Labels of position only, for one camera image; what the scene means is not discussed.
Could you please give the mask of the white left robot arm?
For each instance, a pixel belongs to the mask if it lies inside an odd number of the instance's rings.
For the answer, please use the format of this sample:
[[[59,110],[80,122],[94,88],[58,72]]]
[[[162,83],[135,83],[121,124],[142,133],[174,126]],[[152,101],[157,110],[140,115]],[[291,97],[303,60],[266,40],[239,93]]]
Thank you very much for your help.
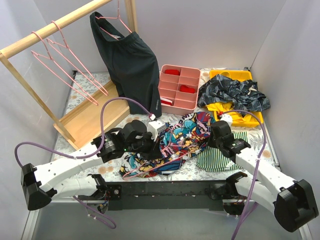
[[[34,166],[31,163],[21,169],[21,186],[27,209],[39,210],[52,200],[88,196],[95,200],[118,199],[121,188],[108,186],[100,174],[83,178],[73,176],[110,160],[119,159],[125,152],[138,153],[146,159],[161,158],[159,135],[166,129],[161,120],[144,124],[139,120],[127,123],[123,128],[112,128],[71,154],[53,162]]]

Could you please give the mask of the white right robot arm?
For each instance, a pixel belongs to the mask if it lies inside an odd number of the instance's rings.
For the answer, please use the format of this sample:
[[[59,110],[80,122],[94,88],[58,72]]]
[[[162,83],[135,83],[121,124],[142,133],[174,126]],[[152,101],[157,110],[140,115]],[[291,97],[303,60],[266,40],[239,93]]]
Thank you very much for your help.
[[[235,138],[226,121],[211,125],[208,145],[255,177],[254,185],[243,172],[228,177],[226,192],[230,198],[252,199],[273,213],[277,222],[290,233],[319,216],[311,184],[304,179],[295,180],[269,162],[258,160],[251,145]]]

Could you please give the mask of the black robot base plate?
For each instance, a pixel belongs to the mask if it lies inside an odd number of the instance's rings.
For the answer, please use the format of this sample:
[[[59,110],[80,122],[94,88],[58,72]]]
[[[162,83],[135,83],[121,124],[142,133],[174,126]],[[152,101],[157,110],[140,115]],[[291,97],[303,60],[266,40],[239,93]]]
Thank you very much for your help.
[[[233,216],[239,216],[246,203],[246,197],[230,193],[224,180],[110,182],[106,193],[79,199],[107,202],[110,211],[208,209]]]

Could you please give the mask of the colourful comic print shorts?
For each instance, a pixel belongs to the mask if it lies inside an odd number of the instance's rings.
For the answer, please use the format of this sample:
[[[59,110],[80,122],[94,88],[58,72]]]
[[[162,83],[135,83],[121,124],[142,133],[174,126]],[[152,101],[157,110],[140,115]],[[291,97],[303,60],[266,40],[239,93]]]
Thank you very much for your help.
[[[184,115],[175,123],[166,124],[158,136],[160,156],[148,160],[138,153],[128,153],[119,169],[123,179],[168,176],[207,147],[211,125],[215,119],[211,113],[198,111]]]

